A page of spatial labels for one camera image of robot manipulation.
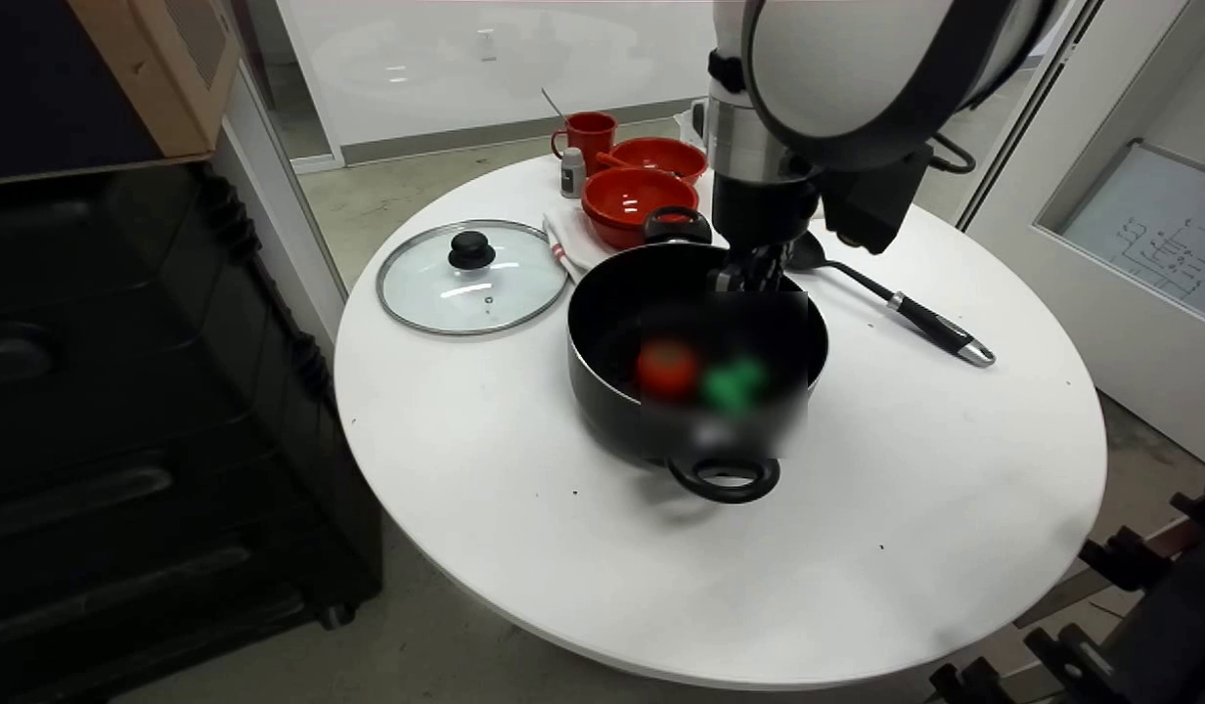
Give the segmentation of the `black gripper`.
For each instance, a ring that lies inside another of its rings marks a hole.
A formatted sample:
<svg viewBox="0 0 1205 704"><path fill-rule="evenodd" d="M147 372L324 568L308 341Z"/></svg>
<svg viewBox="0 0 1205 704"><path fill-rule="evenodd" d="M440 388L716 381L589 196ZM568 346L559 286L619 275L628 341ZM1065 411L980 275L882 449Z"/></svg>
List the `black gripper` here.
<svg viewBox="0 0 1205 704"><path fill-rule="evenodd" d="M813 165L774 136L716 136L711 225L732 251L763 251L752 267L746 332L763 335L782 297L782 255L808 234L813 215L844 243L885 255L915 200L930 149L920 146L885 165ZM722 363L745 355L745 278L722 267L710 286Z"/></svg>

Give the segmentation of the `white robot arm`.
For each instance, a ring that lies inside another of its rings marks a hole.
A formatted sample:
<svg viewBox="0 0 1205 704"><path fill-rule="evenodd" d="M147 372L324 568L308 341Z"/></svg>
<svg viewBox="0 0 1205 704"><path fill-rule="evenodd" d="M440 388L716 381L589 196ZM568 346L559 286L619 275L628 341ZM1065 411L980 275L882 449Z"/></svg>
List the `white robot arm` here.
<svg viewBox="0 0 1205 704"><path fill-rule="evenodd" d="M825 212L885 255L941 130L1007 87L1058 0L711 0L705 140L711 225L737 255L729 342L774 303L788 251Z"/></svg>

